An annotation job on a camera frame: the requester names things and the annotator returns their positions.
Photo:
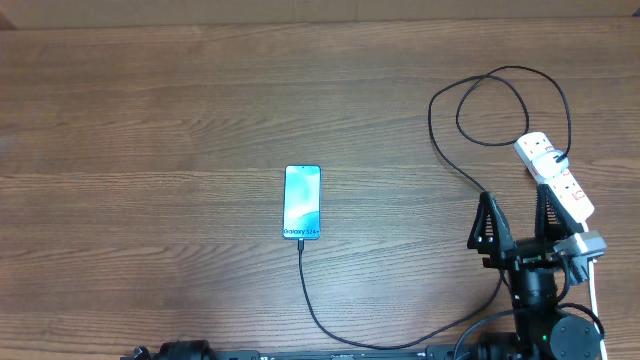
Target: wall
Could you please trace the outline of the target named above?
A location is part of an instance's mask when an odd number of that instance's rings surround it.
[[[631,16],[639,8],[640,0],[0,0],[5,27],[18,29]]]

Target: phone screen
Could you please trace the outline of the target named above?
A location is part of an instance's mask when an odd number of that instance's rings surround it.
[[[317,239],[320,237],[320,167],[289,165],[284,177],[285,239]]]

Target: smartphone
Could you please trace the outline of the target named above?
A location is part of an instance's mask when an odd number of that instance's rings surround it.
[[[285,169],[282,220],[285,239],[320,237],[320,183],[320,166],[289,165]]]

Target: power strip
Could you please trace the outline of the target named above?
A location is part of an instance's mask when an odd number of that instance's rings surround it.
[[[569,171],[569,159],[556,162],[562,151],[556,150],[544,133],[523,135],[514,148],[538,184],[548,184],[576,222],[584,222],[593,214],[595,208],[591,200]]]

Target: wooden table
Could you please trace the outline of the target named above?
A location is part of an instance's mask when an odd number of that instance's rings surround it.
[[[633,18],[0,33],[0,358],[117,359],[199,338],[347,348],[311,321],[296,246],[280,235],[283,170],[295,163],[323,167],[323,233],[304,266],[329,329],[395,344],[464,315],[497,274],[466,249],[478,192],[436,156],[426,104],[458,79],[519,64],[567,93],[571,168],[609,244],[597,265],[609,352],[637,359],[639,38]],[[502,75],[532,130],[564,147],[551,84]],[[434,107],[443,150],[496,193],[515,237],[530,236],[534,183],[511,147],[460,136],[463,91]],[[462,119],[487,141],[523,128],[496,83]],[[586,290],[569,299],[588,304]],[[509,306],[503,291],[485,315]]]

